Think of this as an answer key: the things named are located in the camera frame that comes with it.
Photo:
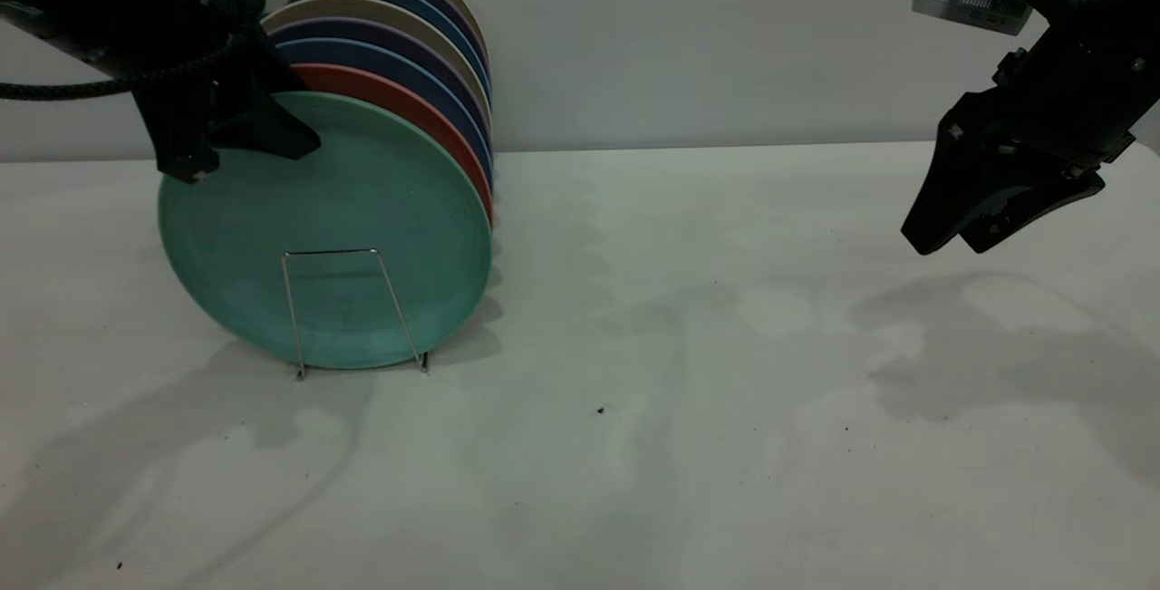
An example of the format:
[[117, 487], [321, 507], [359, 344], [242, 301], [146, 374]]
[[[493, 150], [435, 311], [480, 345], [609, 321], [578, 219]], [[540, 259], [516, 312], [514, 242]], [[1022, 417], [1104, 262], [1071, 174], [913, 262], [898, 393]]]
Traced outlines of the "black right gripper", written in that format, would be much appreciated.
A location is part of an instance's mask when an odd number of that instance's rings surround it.
[[1089, 172], [1010, 187], [983, 202], [987, 177], [1022, 177], [1056, 161], [1086, 172], [1134, 141], [1134, 29], [1049, 28], [1028, 52], [1008, 53], [994, 81], [987, 92], [964, 94], [940, 122], [931, 166], [902, 223], [921, 256], [960, 231], [973, 252], [989, 252], [1105, 189]]

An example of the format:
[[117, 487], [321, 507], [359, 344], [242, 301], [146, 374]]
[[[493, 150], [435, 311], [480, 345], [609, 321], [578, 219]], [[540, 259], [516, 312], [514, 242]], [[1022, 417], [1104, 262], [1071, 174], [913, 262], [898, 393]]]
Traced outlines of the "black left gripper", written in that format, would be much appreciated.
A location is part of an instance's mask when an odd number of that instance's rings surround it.
[[256, 23], [262, 8], [264, 0], [100, 0], [100, 71], [135, 92], [165, 176], [195, 185], [217, 172], [208, 145], [213, 82], [195, 75], [223, 60], [219, 147], [300, 160], [322, 145], [276, 99], [307, 86]]

